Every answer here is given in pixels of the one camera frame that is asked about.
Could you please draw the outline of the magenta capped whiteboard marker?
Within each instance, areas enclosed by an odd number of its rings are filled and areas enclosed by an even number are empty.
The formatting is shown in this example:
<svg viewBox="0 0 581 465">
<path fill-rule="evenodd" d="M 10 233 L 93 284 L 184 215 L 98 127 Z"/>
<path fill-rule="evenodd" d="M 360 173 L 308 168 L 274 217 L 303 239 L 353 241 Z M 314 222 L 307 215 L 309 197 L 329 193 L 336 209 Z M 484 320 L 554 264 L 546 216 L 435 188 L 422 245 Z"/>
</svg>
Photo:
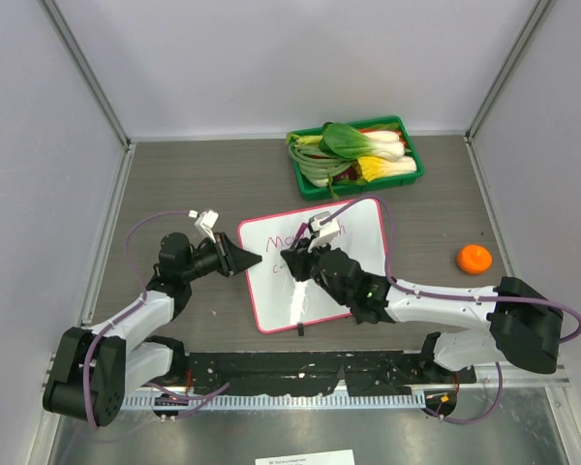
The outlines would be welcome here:
<svg viewBox="0 0 581 465">
<path fill-rule="evenodd" d="M 307 223 L 302 223 L 299 226 L 299 229 L 296 232 L 295 237 L 293 239 L 293 242 L 291 244 L 291 248 L 295 248 L 298 245 L 300 239 L 303 237 L 303 235 L 304 235 L 304 233 L 306 232 L 307 229 L 308 229 L 308 224 Z"/>
</svg>

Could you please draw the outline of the pink framed whiteboard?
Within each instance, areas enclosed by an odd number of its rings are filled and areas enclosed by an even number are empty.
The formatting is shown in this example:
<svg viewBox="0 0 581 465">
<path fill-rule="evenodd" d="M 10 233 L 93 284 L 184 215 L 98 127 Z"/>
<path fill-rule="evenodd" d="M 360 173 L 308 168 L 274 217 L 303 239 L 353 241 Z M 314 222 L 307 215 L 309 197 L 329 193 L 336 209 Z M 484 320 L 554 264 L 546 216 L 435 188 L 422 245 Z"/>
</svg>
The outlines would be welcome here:
<svg viewBox="0 0 581 465">
<path fill-rule="evenodd" d="M 298 283 L 288 271 L 281 252 L 289 248 L 300 225 L 311 217 L 333 213 L 345 201 L 313 206 L 242 222 L 240 246 L 261 256 L 261 262 L 247 271 L 247 282 L 256 325 L 268 334 L 345 318 L 351 314 L 337 304 L 314 281 Z M 386 239 L 379 204 L 362 201 L 338 217 L 340 234 L 332 246 L 342 248 L 363 270 L 382 275 Z"/>
</svg>

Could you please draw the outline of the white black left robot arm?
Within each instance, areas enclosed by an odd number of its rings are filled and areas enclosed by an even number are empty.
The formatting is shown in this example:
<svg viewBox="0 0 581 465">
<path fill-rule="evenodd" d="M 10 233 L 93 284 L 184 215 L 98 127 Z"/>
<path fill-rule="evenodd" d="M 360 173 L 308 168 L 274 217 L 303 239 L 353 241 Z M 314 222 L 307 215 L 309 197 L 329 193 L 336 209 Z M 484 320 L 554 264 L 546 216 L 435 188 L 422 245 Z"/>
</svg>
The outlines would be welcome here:
<svg viewBox="0 0 581 465">
<path fill-rule="evenodd" d="M 184 345 L 154 336 L 186 308 L 193 281 L 211 273 L 231 277 L 262 257 L 216 232 L 194 246 L 187 235 L 162 238 L 154 274 L 145 290 L 112 318 L 69 328 L 61 337 L 43 395 L 46 411 L 107 426 L 127 394 L 158 379 L 179 385 L 187 373 Z"/>
</svg>

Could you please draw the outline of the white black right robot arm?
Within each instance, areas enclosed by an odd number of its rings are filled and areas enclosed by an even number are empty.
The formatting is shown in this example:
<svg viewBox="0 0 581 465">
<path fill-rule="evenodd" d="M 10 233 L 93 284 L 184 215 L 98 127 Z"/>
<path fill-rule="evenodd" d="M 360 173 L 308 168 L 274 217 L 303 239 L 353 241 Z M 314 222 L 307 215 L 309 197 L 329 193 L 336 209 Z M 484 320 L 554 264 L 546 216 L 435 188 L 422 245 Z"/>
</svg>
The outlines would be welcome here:
<svg viewBox="0 0 581 465">
<path fill-rule="evenodd" d="M 312 281 L 359 323 L 424 322 L 458 332 L 428 335 L 418 358 L 423 379 L 442 381 L 475 364 L 503 362 L 536 374 L 557 368 L 564 313 L 524 281 L 481 288 L 421 286 L 361 268 L 340 248 L 308 239 L 282 251 L 292 278 Z"/>
</svg>

